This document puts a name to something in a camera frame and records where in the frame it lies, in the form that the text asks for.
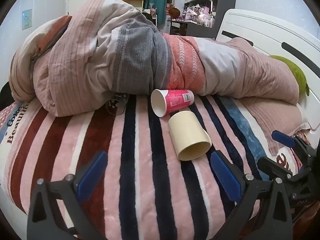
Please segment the cream ceramic mug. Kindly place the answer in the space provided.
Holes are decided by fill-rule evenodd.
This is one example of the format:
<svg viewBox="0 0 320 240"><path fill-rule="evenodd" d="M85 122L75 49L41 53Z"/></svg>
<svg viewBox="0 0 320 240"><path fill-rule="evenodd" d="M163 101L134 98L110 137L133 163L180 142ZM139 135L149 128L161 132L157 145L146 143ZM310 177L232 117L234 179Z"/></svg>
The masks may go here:
<svg viewBox="0 0 320 240"><path fill-rule="evenodd" d="M190 161L206 154L212 146L208 133L192 111L181 111L168 121L171 140L180 161Z"/></svg>

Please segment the pink paper cup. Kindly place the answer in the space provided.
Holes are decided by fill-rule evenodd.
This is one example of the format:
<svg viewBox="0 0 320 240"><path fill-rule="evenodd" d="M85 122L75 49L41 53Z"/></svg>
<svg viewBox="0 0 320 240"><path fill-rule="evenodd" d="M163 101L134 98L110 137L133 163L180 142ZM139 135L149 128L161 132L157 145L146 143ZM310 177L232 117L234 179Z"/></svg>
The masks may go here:
<svg viewBox="0 0 320 240"><path fill-rule="evenodd" d="M194 100L193 92L187 89L155 89L151 93L152 110L160 118L192 105Z"/></svg>

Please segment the pink ribbed pillow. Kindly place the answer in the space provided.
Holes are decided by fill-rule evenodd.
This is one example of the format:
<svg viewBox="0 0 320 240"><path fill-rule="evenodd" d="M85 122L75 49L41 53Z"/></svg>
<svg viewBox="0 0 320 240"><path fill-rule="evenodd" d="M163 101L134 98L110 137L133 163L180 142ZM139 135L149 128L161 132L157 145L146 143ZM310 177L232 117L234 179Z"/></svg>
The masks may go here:
<svg viewBox="0 0 320 240"><path fill-rule="evenodd" d="M277 155L282 145L272 139L272 132L278 130L292 136L299 131L309 130L311 127L306 115L299 104L289 103L263 98L243 98L240 102L255 118L268 142L269 152Z"/></svg>

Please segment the green plush toy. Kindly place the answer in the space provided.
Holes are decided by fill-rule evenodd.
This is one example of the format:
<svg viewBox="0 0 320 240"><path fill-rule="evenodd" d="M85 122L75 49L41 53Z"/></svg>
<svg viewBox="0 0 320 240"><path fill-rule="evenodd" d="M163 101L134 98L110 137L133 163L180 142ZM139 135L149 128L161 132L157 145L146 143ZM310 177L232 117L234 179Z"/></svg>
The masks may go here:
<svg viewBox="0 0 320 240"><path fill-rule="evenodd" d="M292 74L294 75L298 83L300 94L306 94L306 96L310 95L310 89L307 83L306 76L299 66L297 66L291 60L279 55L270 55L270 57L285 63L289 67L289 69L291 70Z"/></svg>

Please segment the striped fleece blanket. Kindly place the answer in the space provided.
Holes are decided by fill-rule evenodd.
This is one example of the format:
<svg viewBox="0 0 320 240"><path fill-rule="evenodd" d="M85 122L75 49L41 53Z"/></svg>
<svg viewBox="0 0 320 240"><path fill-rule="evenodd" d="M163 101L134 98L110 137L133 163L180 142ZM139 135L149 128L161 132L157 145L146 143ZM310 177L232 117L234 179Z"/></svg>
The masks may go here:
<svg viewBox="0 0 320 240"><path fill-rule="evenodd" d="M101 107L58 118L37 100L12 103L1 111L1 189L28 218L38 179L63 180L104 151L105 173L82 207L105 239L211 239L236 204L210 152L178 160L168 121L145 96L117 116Z"/></svg>

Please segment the white bed headboard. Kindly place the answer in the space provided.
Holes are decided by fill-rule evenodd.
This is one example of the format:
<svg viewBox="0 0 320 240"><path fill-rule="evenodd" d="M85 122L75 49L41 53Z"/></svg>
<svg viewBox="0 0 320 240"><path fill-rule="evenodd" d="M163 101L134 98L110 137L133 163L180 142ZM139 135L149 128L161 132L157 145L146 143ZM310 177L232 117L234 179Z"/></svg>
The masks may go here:
<svg viewBox="0 0 320 240"><path fill-rule="evenodd" d="M285 57L300 67L310 88L299 104L308 119L308 139L313 147L319 141L319 40L302 28L274 16L229 9L222 20L217 41L242 37L257 51Z"/></svg>

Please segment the clear glass with print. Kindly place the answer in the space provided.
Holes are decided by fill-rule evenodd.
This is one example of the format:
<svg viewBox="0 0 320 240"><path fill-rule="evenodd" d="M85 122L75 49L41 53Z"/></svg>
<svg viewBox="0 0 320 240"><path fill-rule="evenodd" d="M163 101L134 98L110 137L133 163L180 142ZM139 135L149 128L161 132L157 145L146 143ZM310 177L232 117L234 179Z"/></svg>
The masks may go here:
<svg viewBox="0 0 320 240"><path fill-rule="evenodd" d="M108 113L115 116L122 115L125 112L128 100L129 94L115 93L113 97L106 103L106 110L108 111Z"/></svg>

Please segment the black object behind duvet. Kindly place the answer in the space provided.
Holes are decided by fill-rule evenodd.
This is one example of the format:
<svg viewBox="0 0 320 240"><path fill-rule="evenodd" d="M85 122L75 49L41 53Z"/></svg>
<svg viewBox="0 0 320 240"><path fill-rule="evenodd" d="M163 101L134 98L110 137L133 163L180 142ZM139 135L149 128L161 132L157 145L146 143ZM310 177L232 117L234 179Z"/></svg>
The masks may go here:
<svg viewBox="0 0 320 240"><path fill-rule="evenodd" d="M0 111L10 106L14 102L14 98L11 94L10 85L7 82L1 89L0 93Z"/></svg>

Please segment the rolled pink grey duvet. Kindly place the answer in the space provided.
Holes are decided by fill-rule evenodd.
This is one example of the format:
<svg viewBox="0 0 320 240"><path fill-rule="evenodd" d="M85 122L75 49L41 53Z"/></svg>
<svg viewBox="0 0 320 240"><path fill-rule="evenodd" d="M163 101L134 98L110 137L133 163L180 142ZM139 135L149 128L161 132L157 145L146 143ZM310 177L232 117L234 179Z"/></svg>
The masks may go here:
<svg viewBox="0 0 320 240"><path fill-rule="evenodd" d="M114 93L156 89L292 105L299 99L289 67L243 38L163 34L121 0L88 0L74 15L38 27L16 50L9 85L15 100L37 98L57 117L95 111Z"/></svg>

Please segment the dark cluttered desk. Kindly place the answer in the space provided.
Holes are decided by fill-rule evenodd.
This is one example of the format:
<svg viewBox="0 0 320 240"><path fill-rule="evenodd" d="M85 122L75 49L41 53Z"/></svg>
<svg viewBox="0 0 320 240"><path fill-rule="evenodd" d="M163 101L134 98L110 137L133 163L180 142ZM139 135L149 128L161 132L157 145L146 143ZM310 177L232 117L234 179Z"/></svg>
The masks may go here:
<svg viewBox="0 0 320 240"><path fill-rule="evenodd" d="M213 28L192 21L170 20L170 35L216 38Z"/></svg>

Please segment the dark bookshelf with items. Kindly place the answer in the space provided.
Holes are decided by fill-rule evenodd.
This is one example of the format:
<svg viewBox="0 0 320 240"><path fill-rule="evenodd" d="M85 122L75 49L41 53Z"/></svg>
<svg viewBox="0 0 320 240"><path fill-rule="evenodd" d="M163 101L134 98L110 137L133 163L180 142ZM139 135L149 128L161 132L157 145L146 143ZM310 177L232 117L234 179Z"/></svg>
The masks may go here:
<svg viewBox="0 0 320 240"><path fill-rule="evenodd" d="M236 0L186 0L184 9L200 5L208 8L209 12L214 18L211 27L205 27L204 25L200 25L195 22L188 23L186 27L186 35L194 37L217 38L223 17L229 9L235 8L235 2Z"/></svg>

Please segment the brown plush toy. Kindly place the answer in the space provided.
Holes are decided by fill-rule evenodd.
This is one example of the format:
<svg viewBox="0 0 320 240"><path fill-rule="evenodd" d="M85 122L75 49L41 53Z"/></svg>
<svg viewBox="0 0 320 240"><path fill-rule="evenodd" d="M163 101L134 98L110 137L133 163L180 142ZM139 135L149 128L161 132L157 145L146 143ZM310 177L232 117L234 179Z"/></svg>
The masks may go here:
<svg viewBox="0 0 320 240"><path fill-rule="evenodd" d="M180 17L180 10L177 9L176 7L170 7L168 9L168 15L170 16L171 20L177 19Z"/></svg>

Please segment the yellow white cabinet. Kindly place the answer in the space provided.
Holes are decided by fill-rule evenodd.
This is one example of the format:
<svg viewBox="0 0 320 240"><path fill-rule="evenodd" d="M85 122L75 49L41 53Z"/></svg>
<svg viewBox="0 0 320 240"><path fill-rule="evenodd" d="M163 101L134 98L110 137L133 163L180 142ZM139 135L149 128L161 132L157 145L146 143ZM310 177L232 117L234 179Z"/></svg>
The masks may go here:
<svg viewBox="0 0 320 240"><path fill-rule="evenodd" d="M138 9L140 12L143 11L144 8L144 0L122 0L130 5L132 5L133 7L135 7L136 9Z"/></svg>

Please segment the blue wall poster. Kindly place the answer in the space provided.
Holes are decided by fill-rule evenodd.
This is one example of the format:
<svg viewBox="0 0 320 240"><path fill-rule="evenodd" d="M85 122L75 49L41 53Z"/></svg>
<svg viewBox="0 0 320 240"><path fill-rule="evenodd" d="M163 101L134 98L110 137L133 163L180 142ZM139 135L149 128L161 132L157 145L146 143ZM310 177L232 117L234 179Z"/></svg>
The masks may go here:
<svg viewBox="0 0 320 240"><path fill-rule="evenodd" d="M21 26L22 30L32 27L32 9L22 11Z"/></svg>

